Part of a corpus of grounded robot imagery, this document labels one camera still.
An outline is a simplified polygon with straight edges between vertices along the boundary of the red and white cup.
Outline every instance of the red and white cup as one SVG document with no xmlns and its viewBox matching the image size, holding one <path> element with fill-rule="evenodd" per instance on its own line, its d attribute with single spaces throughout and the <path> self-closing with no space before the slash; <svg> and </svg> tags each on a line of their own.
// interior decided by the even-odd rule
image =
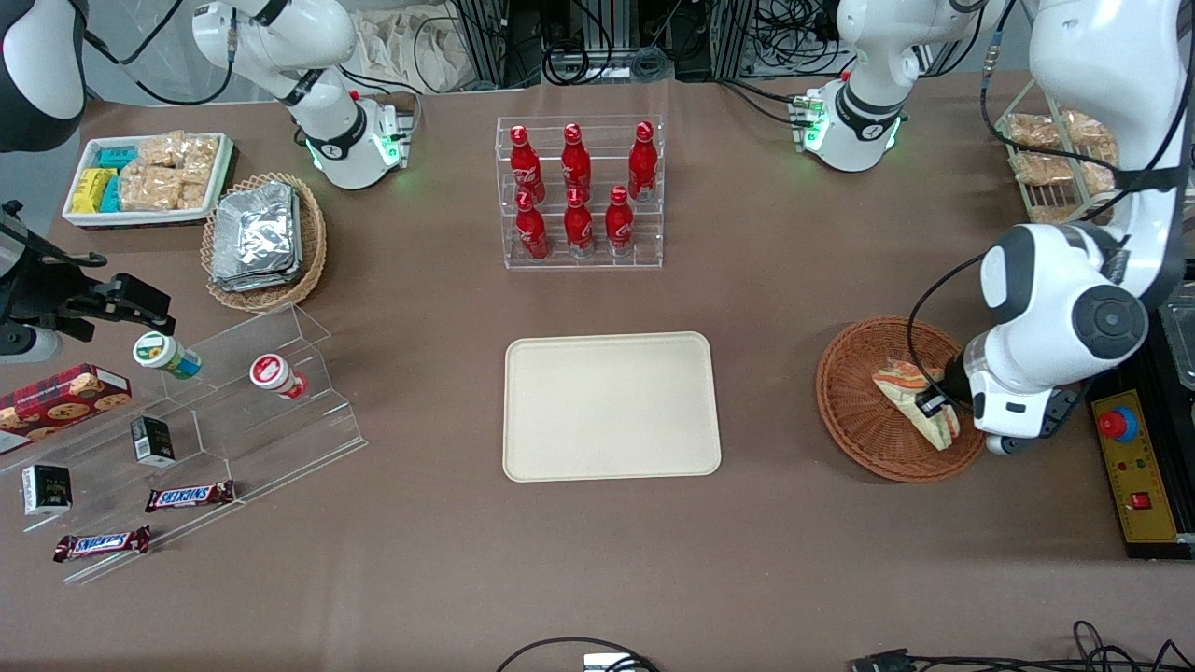
<svg viewBox="0 0 1195 672">
<path fill-rule="evenodd" d="M 287 360 L 274 353 L 253 360 L 249 367 L 249 378 L 253 385 L 284 399 L 298 399 L 307 391 L 307 377 L 293 371 Z"/>
</svg>

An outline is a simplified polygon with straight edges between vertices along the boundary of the red bottle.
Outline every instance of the red bottle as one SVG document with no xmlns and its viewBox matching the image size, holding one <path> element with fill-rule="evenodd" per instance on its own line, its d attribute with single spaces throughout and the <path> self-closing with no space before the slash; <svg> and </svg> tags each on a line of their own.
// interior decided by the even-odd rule
<svg viewBox="0 0 1195 672">
<path fill-rule="evenodd" d="M 523 248 L 527 248 L 531 258 L 546 258 L 551 253 L 552 246 L 547 242 L 547 232 L 544 230 L 544 215 L 535 209 L 535 203 L 527 191 L 520 191 L 515 196 L 515 203 L 519 206 L 519 215 L 515 218 L 515 226 L 519 227 L 519 240 L 522 242 Z"/>
<path fill-rule="evenodd" d="M 635 128 L 635 147 L 631 148 L 631 179 L 627 191 L 637 203 L 645 203 L 656 197 L 656 163 L 660 153 L 654 141 L 655 128 L 651 122 L 641 121 Z"/>
<path fill-rule="evenodd" d="M 589 151 L 581 142 L 581 127 L 570 123 L 564 127 L 564 152 L 560 153 L 560 166 L 564 169 L 565 189 L 578 189 L 583 202 L 589 202 L 589 181 L 593 171 L 589 167 Z"/>
<path fill-rule="evenodd" d="M 589 214 L 580 189 L 569 189 L 568 198 L 564 233 L 569 237 L 569 253 L 578 259 L 589 258 L 594 253 L 594 218 Z"/>
<path fill-rule="evenodd" d="M 609 190 L 609 207 L 606 208 L 606 244 L 611 255 L 625 257 L 635 249 L 631 243 L 633 224 L 635 213 L 626 204 L 626 187 L 617 184 Z"/>
<path fill-rule="evenodd" d="M 535 204 L 544 202 L 547 190 L 544 188 L 544 173 L 539 167 L 539 154 L 527 141 L 527 128 L 522 126 L 510 127 L 510 170 L 515 173 L 515 184 L 520 191 L 526 191 L 535 200 Z"/>
</svg>

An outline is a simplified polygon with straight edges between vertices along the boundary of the emergency stop button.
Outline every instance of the emergency stop button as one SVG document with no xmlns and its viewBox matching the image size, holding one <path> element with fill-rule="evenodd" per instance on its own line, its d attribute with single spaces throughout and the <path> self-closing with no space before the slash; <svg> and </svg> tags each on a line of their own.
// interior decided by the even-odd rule
<svg viewBox="0 0 1195 672">
<path fill-rule="evenodd" d="M 1096 419 L 1096 426 L 1101 434 L 1121 444 L 1127 444 L 1136 438 L 1136 415 L 1124 407 L 1116 407 L 1099 414 L 1099 417 Z"/>
</svg>

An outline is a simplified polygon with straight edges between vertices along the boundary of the brown woven basket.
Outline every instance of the brown woven basket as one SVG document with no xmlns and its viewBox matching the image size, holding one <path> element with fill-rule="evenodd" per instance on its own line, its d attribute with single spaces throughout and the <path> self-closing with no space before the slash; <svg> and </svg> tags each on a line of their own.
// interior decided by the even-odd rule
<svg viewBox="0 0 1195 672">
<path fill-rule="evenodd" d="M 911 361 L 907 322 L 874 317 L 835 336 L 817 364 L 817 410 L 842 452 L 872 474 L 906 483 L 944 481 L 979 458 L 983 434 L 960 417 L 958 438 L 939 452 L 871 380 L 889 358 Z M 921 322 L 913 325 L 913 343 L 931 367 L 944 367 L 960 350 L 950 336 Z"/>
<path fill-rule="evenodd" d="M 266 287 L 250 292 L 225 292 L 208 282 L 208 293 L 221 304 L 241 311 L 263 313 L 269 312 L 282 304 L 298 304 L 311 294 L 319 282 L 319 276 L 324 273 L 324 262 L 327 258 L 327 230 L 324 226 L 324 213 L 315 202 L 315 196 L 301 179 L 292 175 L 269 172 L 255 175 L 249 179 L 238 182 L 228 188 L 228 193 L 256 189 L 266 182 L 278 181 L 294 187 L 299 193 L 299 225 L 302 227 L 302 258 L 307 264 L 307 270 L 299 282 L 280 287 Z M 215 232 L 215 210 L 208 214 L 208 221 L 203 225 L 203 246 L 200 248 L 200 263 L 203 270 L 212 275 L 212 246 Z"/>
</svg>

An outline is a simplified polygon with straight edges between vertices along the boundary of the snickers bar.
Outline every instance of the snickers bar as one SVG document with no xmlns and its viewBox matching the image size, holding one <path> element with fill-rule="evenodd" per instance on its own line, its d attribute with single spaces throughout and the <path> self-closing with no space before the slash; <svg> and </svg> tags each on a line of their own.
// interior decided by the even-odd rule
<svg viewBox="0 0 1195 672">
<path fill-rule="evenodd" d="M 159 508 L 226 503 L 231 502 L 235 496 L 232 481 L 221 481 L 207 485 L 191 485 L 190 488 L 174 488 L 173 490 L 149 490 L 149 502 L 146 503 L 146 513 L 158 511 Z"/>
<path fill-rule="evenodd" d="M 67 534 L 54 549 L 54 562 L 67 560 L 79 560 L 90 555 L 103 555 L 106 552 L 137 551 L 139 554 L 149 550 L 149 526 L 139 527 L 133 532 L 120 534 L 99 534 L 98 537 L 74 537 Z"/>
</svg>

